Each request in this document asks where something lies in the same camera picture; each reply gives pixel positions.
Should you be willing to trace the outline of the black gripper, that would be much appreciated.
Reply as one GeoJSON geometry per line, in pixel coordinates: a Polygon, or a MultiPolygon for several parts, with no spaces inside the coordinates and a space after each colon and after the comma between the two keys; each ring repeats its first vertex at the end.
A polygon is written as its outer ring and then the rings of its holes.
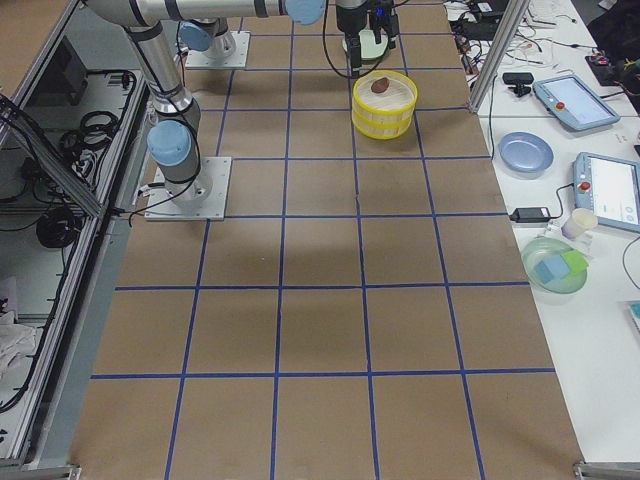
{"type": "Polygon", "coordinates": [[[336,5],[337,28],[347,36],[347,56],[351,77],[359,77],[362,67],[361,42],[359,32],[367,26],[367,7],[365,4],[356,7],[336,5]]]}

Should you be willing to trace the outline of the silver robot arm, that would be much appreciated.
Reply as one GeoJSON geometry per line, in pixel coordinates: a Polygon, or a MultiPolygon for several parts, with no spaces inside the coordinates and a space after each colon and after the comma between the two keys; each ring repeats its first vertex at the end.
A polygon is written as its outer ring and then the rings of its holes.
{"type": "MultiPolygon", "coordinates": [[[[337,28],[347,47],[349,76],[358,78],[362,67],[360,31],[366,27],[366,1],[335,1],[337,28]]],[[[211,23],[234,17],[289,16],[295,23],[311,25],[327,13],[328,1],[166,1],[172,20],[211,23]]]]}
{"type": "Polygon", "coordinates": [[[164,20],[196,27],[228,18],[288,16],[309,25],[325,11],[322,1],[88,1],[102,19],[120,26],[150,88],[158,124],[147,135],[147,148],[164,176],[164,203],[199,202],[209,194],[197,141],[200,110],[178,71],[164,37],[164,20]]]}

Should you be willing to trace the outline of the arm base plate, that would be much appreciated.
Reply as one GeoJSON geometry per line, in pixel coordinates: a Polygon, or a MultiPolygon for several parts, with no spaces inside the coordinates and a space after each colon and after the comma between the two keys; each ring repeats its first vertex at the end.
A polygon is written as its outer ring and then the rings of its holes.
{"type": "Polygon", "coordinates": [[[227,31],[209,42],[187,45],[187,70],[238,70],[247,66],[251,35],[248,31],[227,31]]]}
{"type": "Polygon", "coordinates": [[[152,189],[151,208],[143,214],[149,221],[223,221],[231,177],[231,157],[203,157],[201,171],[189,189],[173,200],[180,189],[169,184],[152,189]]]}

